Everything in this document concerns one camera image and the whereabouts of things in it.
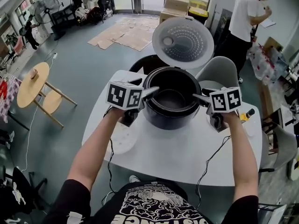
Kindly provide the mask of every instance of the electric fan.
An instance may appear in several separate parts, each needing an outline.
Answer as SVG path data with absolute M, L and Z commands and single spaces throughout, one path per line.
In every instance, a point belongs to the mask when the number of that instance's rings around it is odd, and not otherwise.
M 35 19 L 40 24 L 46 24 L 50 21 L 54 24 L 51 14 L 59 11 L 58 0 L 42 0 L 37 2 L 34 12 Z

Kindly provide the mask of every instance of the rice cooker lid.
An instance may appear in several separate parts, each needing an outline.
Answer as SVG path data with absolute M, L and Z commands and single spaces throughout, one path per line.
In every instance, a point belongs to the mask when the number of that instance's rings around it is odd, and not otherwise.
M 214 41 L 209 30 L 199 21 L 176 17 L 163 21 L 152 38 L 158 57 L 171 67 L 193 69 L 212 57 Z

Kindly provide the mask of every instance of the gray floor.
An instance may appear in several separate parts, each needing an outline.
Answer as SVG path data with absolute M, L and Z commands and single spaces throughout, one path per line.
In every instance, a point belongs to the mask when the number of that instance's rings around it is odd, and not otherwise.
M 117 70 L 128 70 L 140 58 L 154 54 L 151 44 L 142 52 L 119 44 L 114 44 L 107 50 L 87 44 L 91 38 L 113 25 L 120 17 L 121 15 L 115 15 L 106 20 L 104 24 L 99 23 L 96 26 L 74 27 L 67 31 L 59 43 L 50 37 L 31 57 L 20 75 L 20 79 L 23 79 L 34 65 L 44 61 L 48 53 L 54 49 L 53 52 L 57 52 L 58 56 L 50 70 L 48 81 L 78 103 L 78 106 L 74 107 L 73 104 L 64 100 L 54 113 L 54 116 L 64 124 L 64 129 L 60 129 L 40 110 L 37 111 L 32 125 L 28 149 L 28 169 L 24 173 L 28 176 L 28 171 L 35 171 L 37 173 L 36 182 L 44 177 L 48 179 L 48 184 L 41 190 L 42 197 L 48 203 L 55 201 L 67 177 L 72 160 L 81 147 L 89 115 L 107 81 Z M 244 81 L 252 82 L 248 76 L 250 66 L 245 66 L 243 71 L 241 75 Z M 191 73 L 196 74 L 197 70 L 192 70 Z M 246 97 L 249 97 L 248 99 L 251 97 L 250 94 L 253 92 L 251 89 L 254 89 L 252 84 L 242 88 L 243 97 L 245 101 L 260 109 L 259 98 L 253 97 L 252 100 L 246 100 Z M 14 101 L 11 110 L 14 110 L 17 118 L 29 126 L 35 109 L 34 105 L 20 109 Z M 5 128 L 15 130 L 16 137 L 11 147 L 11 156 L 14 165 L 24 169 L 26 167 L 28 132 L 12 120 L 9 120 L 8 126 Z M 112 165 L 112 173 L 114 189 L 120 189 L 128 182 L 129 176 L 134 174 L 130 170 L 114 165 Z M 135 175 L 144 180 L 152 179 L 152 177 L 142 174 Z M 187 192 L 190 203 L 196 205 L 198 198 L 194 194 L 195 186 L 184 183 L 179 185 Z M 101 207 L 101 199 L 109 191 L 109 173 L 107 163 L 104 162 L 92 191 L 92 214 Z M 234 188 L 232 187 L 202 186 L 200 211 L 215 224 L 221 223 L 232 202 L 233 192 Z M 20 216 L 29 220 L 28 223 L 40 223 L 44 215 L 43 212 L 35 210 L 30 217 Z

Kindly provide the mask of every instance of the cardboard sheet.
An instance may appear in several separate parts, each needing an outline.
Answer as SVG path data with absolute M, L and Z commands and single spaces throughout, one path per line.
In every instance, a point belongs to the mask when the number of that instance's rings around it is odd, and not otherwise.
M 142 51 L 151 43 L 153 33 L 159 25 L 158 17 L 129 18 L 124 17 L 88 43 L 107 49 L 118 43 Z

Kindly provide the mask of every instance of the black chair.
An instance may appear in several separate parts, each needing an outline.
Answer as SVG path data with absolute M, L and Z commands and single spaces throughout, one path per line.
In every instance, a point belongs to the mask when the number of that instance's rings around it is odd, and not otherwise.
M 137 73 L 143 68 L 143 73 L 148 75 L 162 67 L 169 67 L 169 65 L 163 62 L 157 55 L 150 55 L 137 61 L 129 71 Z
M 42 181 L 35 187 L 33 185 L 33 176 L 34 172 L 29 172 L 29 181 L 27 181 L 26 177 L 23 173 L 18 169 L 14 168 L 13 175 L 6 174 L 6 169 L 3 166 L 0 170 L 0 179 L 5 180 L 6 178 L 12 179 L 12 183 L 16 183 L 17 190 L 21 193 L 24 198 L 26 204 L 22 201 L 20 204 L 16 201 L 12 191 L 13 188 L 9 186 L 1 186 L 0 187 L 0 200 L 5 200 L 5 202 L 0 202 L 0 220 L 6 220 L 11 218 L 12 215 L 23 212 L 25 214 L 30 214 L 33 209 L 36 207 L 39 210 L 43 210 L 44 207 L 41 205 L 41 201 L 47 204 L 42 198 L 39 196 L 38 191 L 42 187 L 42 185 L 47 183 L 47 179 L 44 178 Z

